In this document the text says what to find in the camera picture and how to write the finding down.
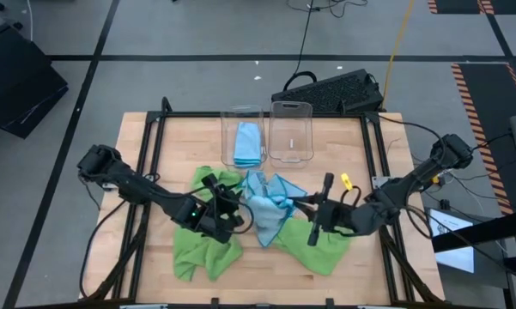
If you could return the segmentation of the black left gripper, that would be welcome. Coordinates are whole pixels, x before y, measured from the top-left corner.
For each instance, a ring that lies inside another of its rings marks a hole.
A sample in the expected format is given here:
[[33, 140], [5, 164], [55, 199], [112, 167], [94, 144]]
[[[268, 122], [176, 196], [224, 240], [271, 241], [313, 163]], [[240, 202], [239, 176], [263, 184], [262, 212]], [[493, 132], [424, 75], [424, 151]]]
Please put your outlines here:
[[200, 231], [225, 244], [231, 238], [233, 230], [245, 223], [240, 215], [234, 213], [234, 205], [239, 207], [240, 200], [234, 199], [234, 187], [220, 184], [214, 174], [205, 176], [202, 183], [210, 191], [212, 198], [205, 203], [207, 210], [199, 223]]

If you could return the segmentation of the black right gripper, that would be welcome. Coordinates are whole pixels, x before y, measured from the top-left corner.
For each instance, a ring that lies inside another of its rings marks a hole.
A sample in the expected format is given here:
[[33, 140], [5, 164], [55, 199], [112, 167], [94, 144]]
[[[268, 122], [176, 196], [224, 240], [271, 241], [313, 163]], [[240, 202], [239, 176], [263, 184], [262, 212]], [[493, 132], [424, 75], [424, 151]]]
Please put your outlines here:
[[344, 198], [350, 191], [345, 190], [338, 201], [330, 200], [328, 195], [333, 185], [334, 174], [326, 173], [321, 192], [316, 192], [311, 196], [304, 197], [288, 197], [294, 204], [298, 204], [297, 208], [306, 217], [308, 221], [313, 223], [312, 229], [307, 241], [310, 246], [317, 245], [319, 240], [319, 231], [322, 229], [327, 233], [339, 233], [344, 237], [350, 237], [349, 233], [343, 233], [335, 229], [336, 226], [349, 228], [348, 223], [344, 223], [343, 219], [349, 216], [351, 210], [356, 209], [356, 205], [359, 202], [359, 187], [354, 186], [353, 190], [356, 190], [356, 197], [352, 204], [346, 204]]

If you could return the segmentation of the green microfiber towel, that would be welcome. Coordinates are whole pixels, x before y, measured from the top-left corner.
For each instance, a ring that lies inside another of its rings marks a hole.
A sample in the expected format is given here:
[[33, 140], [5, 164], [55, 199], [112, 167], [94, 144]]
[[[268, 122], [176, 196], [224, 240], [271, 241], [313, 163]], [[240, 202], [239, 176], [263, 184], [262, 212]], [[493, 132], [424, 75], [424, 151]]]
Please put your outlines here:
[[211, 174], [216, 177], [219, 184], [230, 188], [230, 191], [235, 195], [235, 199], [240, 199], [242, 190], [240, 183], [243, 180], [243, 176], [237, 172], [232, 172], [227, 169], [213, 168], [210, 166], [201, 166], [196, 169], [191, 180], [191, 190], [201, 190], [196, 192], [195, 196], [204, 202], [209, 202], [212, 199], [212, 193], [203, 188], [202, 182], [203, 178]]
[[240, 242], [227, 243], [201, 233], [178, 227], [173, 237], [173, 273], [181, 281], [190, 282], [197, 268], [204, 268], [210, 281], [216, 281], [243, 254]]
[[321, 233], [315, 246], [307, 244], [312, 223], [287, 219], [272, 245], [295, 258], [306, 269], [329, 276], [348, 251], [351, 239], [338, 233]]

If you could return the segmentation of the clear plastic bin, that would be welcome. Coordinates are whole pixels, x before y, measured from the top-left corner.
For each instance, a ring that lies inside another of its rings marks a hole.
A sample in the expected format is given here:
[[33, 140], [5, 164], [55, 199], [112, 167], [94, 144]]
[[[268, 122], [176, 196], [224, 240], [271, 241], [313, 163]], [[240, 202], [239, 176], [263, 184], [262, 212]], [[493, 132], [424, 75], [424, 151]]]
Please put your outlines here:
[[[240, 122], [256, 123], [261, 130], [261, 164], [255, 167], [237, 167], [234, 164], [235, 136]], [[229, 168], [260, 168], [266, 161], [266, 142], [264, 137], [264, 111], [260, 106], [232, 106], [221, 112], [222, 125], [222, 163]]]
[[303, 168], [314, 157], [313, 107], [275, 101], [270, 106], [268, 155], [278, 168]]

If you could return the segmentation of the white display screen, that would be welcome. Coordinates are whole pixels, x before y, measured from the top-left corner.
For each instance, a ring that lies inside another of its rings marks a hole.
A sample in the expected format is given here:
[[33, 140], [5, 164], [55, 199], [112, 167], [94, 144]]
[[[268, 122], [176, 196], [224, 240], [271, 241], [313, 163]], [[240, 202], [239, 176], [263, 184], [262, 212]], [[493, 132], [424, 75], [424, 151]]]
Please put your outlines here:
[[[471, 227], [472, 223], [456, 216], [448, 215], [436, 209], [429, 211], [429, 225], [433, 236], [439, 236], [451, 231], [465, 227]], [[435, 254], [438, 264], [452, 267], [454, 269], [474, 273], [474, 250], [471, 247], [463, 247], [449, 251], [441, 251]]]

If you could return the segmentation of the black stand beam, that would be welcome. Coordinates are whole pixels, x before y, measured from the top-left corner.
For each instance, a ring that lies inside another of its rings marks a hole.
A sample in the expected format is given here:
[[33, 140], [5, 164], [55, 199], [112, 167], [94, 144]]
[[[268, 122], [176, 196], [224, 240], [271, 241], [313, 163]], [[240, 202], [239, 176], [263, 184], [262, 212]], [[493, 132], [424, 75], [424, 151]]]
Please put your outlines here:
[[516, 213], [479, 223], [471, 227], [450, 230], [432, 238], [435, 252], [450, 251], [516, 235]]

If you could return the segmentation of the black hazard-striped floor mat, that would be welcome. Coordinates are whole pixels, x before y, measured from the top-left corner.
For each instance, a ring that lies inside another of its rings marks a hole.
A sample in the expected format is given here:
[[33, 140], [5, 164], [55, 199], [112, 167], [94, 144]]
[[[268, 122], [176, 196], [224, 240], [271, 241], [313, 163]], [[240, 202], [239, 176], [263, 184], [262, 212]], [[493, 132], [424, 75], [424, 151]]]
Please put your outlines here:
[[503, 215], [516, 213], [516, 149], [510, 118], [516, 116], [516, 74], [508, 64], [451, 64], [452, 74], [480, 145], [495, 200]]
[[432, 14], [516, 15], [516, 0], [427, 0]]

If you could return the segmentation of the black equipment case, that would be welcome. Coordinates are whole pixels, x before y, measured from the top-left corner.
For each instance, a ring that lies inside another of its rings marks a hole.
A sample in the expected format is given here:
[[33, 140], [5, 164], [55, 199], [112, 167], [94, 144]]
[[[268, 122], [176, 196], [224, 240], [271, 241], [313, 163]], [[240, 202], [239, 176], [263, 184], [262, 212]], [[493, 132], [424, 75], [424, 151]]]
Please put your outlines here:
[[38, 46], [0, 26], [0, 129], [27, 138], [68, 90]]

